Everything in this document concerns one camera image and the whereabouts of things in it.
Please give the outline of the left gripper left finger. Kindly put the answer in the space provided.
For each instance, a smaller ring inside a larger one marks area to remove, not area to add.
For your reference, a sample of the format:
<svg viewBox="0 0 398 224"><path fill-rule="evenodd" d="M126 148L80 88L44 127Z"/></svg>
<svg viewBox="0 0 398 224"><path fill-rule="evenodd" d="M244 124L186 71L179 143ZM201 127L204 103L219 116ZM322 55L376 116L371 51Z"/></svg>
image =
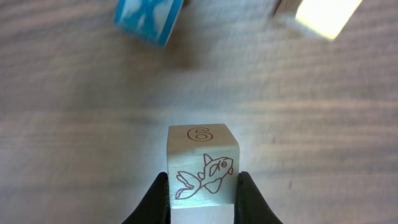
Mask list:
<svg viewBox="0 0 398 224"><path fill-rule="evenodd" d="M169 180L160 172L145 196L122 224L170 224Z"/></svg>

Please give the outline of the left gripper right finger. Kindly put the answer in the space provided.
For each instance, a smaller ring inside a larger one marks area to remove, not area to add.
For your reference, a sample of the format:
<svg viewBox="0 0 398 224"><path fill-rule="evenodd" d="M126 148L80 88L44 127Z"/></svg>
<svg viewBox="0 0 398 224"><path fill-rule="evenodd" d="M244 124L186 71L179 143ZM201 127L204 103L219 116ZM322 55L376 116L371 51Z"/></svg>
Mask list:
<svg viewBox="0 0 398 224"><path fill-rule="evenodd" d="M246 171L238 175L234 224L282 224Z"/></svg>

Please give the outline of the fish picture wooden block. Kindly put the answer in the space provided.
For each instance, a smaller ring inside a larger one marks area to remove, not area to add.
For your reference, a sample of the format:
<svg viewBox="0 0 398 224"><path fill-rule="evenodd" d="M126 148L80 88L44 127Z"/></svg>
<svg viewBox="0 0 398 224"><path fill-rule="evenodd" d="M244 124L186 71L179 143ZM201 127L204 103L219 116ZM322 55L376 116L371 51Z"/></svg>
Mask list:
<svg viewBox="0 0 398 224"><path fill-rule="evenodd" d="M225 124L170 126L170 206L179 209L233 204L239 155L239 144Z"/></svg>

